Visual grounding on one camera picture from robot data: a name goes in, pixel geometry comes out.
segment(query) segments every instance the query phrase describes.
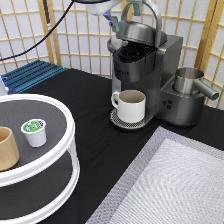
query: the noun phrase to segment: round tray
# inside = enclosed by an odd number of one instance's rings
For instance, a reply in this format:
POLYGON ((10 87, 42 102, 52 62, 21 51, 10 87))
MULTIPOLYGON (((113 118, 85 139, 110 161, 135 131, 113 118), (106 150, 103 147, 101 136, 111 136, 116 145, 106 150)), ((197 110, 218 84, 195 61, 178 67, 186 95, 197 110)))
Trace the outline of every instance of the round tray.
POLYGON ((78 181, 72 114, 61 102, 32 94, 0 97, 0 114, 1 126, 12 129, 20 152, 19 162, 0 172, 0 223, 37 223, 66 202, 78 181), (47 143, 32 148, 20 128, 37 118, 47 123, 47 143))
POLYGON ((49 167, 68 149, 75 134, 75 123, 69 109, 46 96, 21 94, 0 97, 0 124, 12 129, 20 160, 12 169, 0 172, 0 187, 25 180, 49 167), (47 122, 47 143, 39 148, 29 146, 21 125, 41 118, 47 122))

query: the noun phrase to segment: drip tray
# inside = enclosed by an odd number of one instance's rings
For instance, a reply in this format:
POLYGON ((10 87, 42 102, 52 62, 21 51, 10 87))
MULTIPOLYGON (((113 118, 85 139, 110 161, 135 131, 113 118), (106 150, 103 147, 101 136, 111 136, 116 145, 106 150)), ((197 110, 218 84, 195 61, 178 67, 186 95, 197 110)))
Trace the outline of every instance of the drip tray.
POLYGON ((116 109, 113 109, 110 113, 110 120, 112 121, 112 123, 116 127, 125 131, 138 131, 139 129, 144 128, 153 119, 153 117, 153 115, 146 113, 143 120, 137 123, 130 124, 120 120, 120 118, 117 116, 116 109))

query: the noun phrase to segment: k-cup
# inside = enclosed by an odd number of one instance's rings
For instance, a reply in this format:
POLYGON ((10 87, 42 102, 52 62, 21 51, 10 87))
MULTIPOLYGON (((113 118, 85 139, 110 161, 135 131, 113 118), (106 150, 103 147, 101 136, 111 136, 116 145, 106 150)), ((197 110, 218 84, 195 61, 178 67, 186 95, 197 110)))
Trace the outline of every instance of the k-cup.
POLYGON ((47 141, 45 127, 44 120, 32 119, 22 125, 21 131, 25 134, 30 146, 40 147, 47 141))

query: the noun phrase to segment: green lid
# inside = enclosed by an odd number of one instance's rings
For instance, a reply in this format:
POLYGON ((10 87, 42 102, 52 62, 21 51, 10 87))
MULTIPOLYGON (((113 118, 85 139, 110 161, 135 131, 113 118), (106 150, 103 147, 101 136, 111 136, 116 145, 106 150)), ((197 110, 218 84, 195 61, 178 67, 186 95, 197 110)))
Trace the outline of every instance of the green lid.
POLYGON ((37 132, 44 127, 44 123, 41 120, 28 121, 23 125, 24 132, 37 132))

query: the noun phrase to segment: blue mat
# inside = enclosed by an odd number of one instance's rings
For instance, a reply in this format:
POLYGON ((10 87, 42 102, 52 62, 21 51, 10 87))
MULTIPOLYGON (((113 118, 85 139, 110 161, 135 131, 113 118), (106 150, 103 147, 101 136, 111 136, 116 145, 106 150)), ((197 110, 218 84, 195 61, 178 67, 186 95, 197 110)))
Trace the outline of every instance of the blue mat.
POLYGON ((67 68, 36 60, 2 76, 9 94, 22 93, 67 68))

